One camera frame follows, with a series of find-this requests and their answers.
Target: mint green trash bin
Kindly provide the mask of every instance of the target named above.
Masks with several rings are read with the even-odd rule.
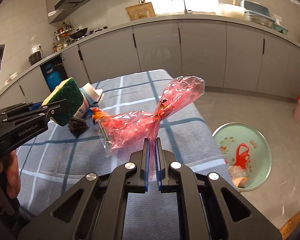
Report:
[[[254,190],[266,181],[271,170],[272,158],[268,142],[258,130],[243,123],[233,122],[221,125],[212,136],[228,167],[238,163],[245,167],[248,180],[243,188],[237,188],[238,191]],[[236,151],[240,145],[245,146],[239,148],[237,158]]]

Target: green scouring pad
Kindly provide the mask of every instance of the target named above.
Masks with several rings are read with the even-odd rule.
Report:
[[[70,103],[67,112],[55,114],[51,118],[58,125],[65,126],[83,103],[83,95],[73,78],[62,81],[53,92],[43,101],[42,106],[67,99]]]

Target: human hand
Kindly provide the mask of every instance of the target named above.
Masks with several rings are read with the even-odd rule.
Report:
[[[5,169],[7,175],[7,194],[10,198],[18,196],[21,187],[21,181],[19,177],[19,167],[16,151],[12,151],[9,156],[9,165]],[[2,172],[3,166],[0,161],[0,173]]]

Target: black pot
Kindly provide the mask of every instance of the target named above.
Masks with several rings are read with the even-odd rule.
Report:
[[[35,53],[32,53],[30,56],[29,56],[29,62],[32,65],[36,64],[37,62],[39,62],[40,60],[42,60],[42,57],[41,57],[41,52],[40,51],[36,51]]]
[[[87,30],[88,30],[88,28],[84,28],[84,29],[78,30],[75,33],[71,34],[70,38],[74,39],[74,40],[76,40],[78,38],[81,38],[82,36],[84,36],[87,33]]]

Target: red plastic bag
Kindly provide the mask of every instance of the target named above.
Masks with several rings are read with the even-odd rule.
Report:
[[[203,93],[203,79],[180,76],[171,80],[164,88],[154,113],[139,110],[96,120],[106,156],[123,148],[129,149],[130,154],[141,150],[144,138],[153,142],[157,137],[163,119],[189,105]]]

